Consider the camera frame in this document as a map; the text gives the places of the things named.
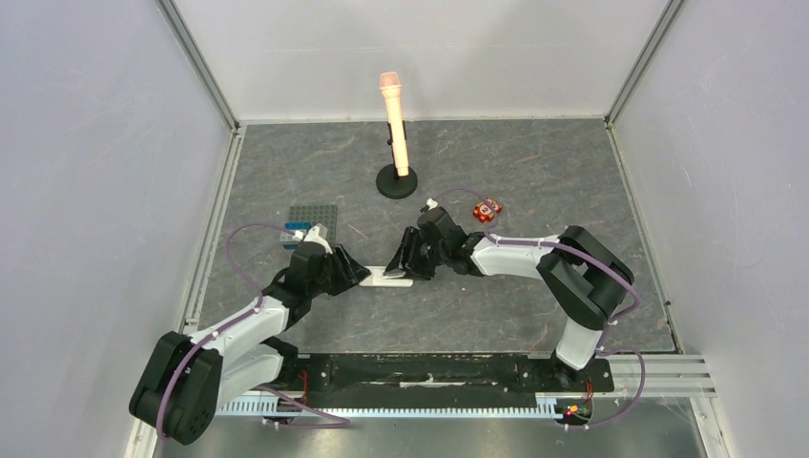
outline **purple cable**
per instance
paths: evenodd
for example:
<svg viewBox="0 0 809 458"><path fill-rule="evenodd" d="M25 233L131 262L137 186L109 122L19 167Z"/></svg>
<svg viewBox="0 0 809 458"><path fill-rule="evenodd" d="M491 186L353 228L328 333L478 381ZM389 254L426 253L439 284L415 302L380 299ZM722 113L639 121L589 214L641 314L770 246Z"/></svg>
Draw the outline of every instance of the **purple cable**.
<svg viewBox="0 0 809 458"><path fill-rule="evenodd" d="M255 280L253 280L252 277L247 275L247 273L244 272L244 270L242 270L242 268L239 267L238 264L236 264L236 262L233 260L233 256L230 253L230 243L233 240L233 237L239 232L243 231L244 229L257 226L278 229L279 231L285 232L287 234L295 235L295 232L290 231L289 229L286 229L283 226L273 224L271 222L250 222L237 227L228 236L227 241L225 241L225 254L227 255L227 259L228 261L230 261L230 264L233 266L234 270L236 270L236 272L243 279L245 279L248 283L250 283L250 285L253 286L253 288L259 292L259 301L256 303L255 307L236 316L234 319L230 320L229 322L217 328L217 330L215 330L211 334L208 334L207 336L200 339L199 342L197 342L194 346L191 347L190 350L188 350L188 353L186 353L182 361L179 362L179 365L175 369L174 374L172 374L172 378L169 379L169 383L166 385L166 391L163 393L163 398L160 400L160 409L157 410L157 422L156 422L157 437L161 440L166 438L166 434L163 432L163 423L165 422L166 409L168 408L169 405L169 399L171 399L172 397L172 392L174 392L175 390L175 386L177 381L179 380L179 376L182 375L183 372L185 372L185 368L188 366L188 363L191 362L191 359L194 358L194 355L196 355L197 352L199 352L199 350L204 345L212 341L216 335L226 331L227 329L233 327L237 323L241 323L243 320L246 320L251 315L254 315L255 310L261 308L261 305L264 302L264 295L261 294L261 286Z"/></svg>
<svg viewBox="0 0 809 458"><path fill-rule="evenodd" d="M289 396L281 393L280 391L274 389L273 387L266 386L266 385L260 385L260 386L256 386L256 389L271 393L271 394L283 399L287 403L289 403L289 404L291 404L291 405L293 405L293 406L295 406L297 408L300 408L302 410L306 410L307 412L314 413L315 415L318 415L319 417L327 418L329 420L334 420L335 422L337 422L337 423L326 423L326 424L316 424L316 425L286 425L286 424L283 424L283 423L279 423L278 424L279 427L283 427L283 428L286 428L286 429L335 429L335 428L350 427L351 426L351 420L348 420L347 418L338 417L337 415L332 415L330 413L326 413L326 412L317 410L316 408L312 408L310 406L307 406L306 404L299 403L298 401L296 401L296 400L290 398Z"/></svg>
<svg viewBox="0 0 809 458"><path fill-rule="evenodd" d="M640 351L635 349L635 348L629 348L627 346L622 346L622 347L616 348L615 350L610 350L610 351L596 351L595 354L597 356L602 357L602 358L606 358L608 356L612 356L612 355L614 355L616 353L621 353L621 352L632 352L632 353L634 353L634 355L637 356L637 362L640 364L640 383L637 385L637 392L634 393L634 397L632 398L630 403L627 405L627 408L625 408L625 409L621 410L620 412L614 414L612 417L604 419L604 420L599 420L599 421L597 421L595 423L591 423L591 424L586 425L586 426L570 426L573 429L585 430L585 429L590 429L590 428L593 428L593 427L603 427L603 426L609 425L610 423L613 423L613 422L623 418L624 416L626 416L628 413L630 413L635 408L635 406L637 406L637 401L640 399L640 395L643 393L643 386L646 384L646 362L643 361L643 355L640 353Z"/></svg>

